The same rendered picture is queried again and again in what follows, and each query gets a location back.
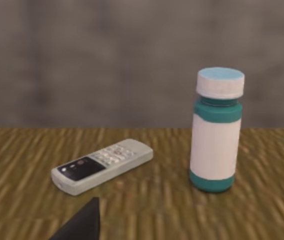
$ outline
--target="remote screen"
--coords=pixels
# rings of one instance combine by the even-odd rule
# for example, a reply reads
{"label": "remote screen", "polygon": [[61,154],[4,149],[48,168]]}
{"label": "remote screen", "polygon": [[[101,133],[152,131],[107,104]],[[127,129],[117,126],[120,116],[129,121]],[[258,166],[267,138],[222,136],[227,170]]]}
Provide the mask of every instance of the remote screen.
{"label": "remote screen", "polygon": [[87,156],[57,168],[67,178],[79,181],[106,169],[97,161]]}

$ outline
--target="dark triangular object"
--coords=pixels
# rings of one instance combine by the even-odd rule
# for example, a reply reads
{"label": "dark triangular object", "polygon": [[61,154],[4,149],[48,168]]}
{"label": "dark triangular object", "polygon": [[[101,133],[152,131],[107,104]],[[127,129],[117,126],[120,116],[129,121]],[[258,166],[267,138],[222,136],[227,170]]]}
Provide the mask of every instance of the dark triangular object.
{"label": "dark triangular object", "polygon": [[49,240],[99,240],[100,204],[94,197]]}

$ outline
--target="bottle neck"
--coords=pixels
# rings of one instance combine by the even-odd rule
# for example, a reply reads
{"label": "bottle neck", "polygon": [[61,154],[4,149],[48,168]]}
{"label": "bottle neck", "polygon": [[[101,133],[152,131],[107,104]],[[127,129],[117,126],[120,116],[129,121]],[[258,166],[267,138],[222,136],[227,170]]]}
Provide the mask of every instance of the bottle neck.
{"label": "bottle neck", "polygon": [[214,107],[229,107],[238,104],[238,99],[212,99],[204,96],[200,97],[201,103]]}

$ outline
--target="wooden table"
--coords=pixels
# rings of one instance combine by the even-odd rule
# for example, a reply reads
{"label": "wooden table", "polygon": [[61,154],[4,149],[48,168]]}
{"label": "wooden table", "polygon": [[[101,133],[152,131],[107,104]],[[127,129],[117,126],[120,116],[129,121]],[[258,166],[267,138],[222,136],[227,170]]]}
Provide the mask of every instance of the wooden table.
{"label": "wooden table", "polygon": [[[125,138],[152,161],[80,196],[50,169]],[[190,129],[0,128],[0,240],[46,240],[100,197],[100,240],[284,240],[284,129],[241,132],[236,180],[222,194],[189,183]]]}

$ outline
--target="black object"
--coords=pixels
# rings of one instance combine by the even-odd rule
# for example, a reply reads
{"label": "black object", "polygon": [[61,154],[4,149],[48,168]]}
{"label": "black object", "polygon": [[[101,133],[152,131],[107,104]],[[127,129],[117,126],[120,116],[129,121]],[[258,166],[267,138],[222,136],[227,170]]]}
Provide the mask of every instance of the black object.
{"label": "black object", "polygon": [[74,181],[79,181],[104,169],[106,169],[105,166],[87,156],[58,167],[60,173]]}
{"label": "black object", "polygon": [[100,204],[94,197],[49,240],[99,240]]}

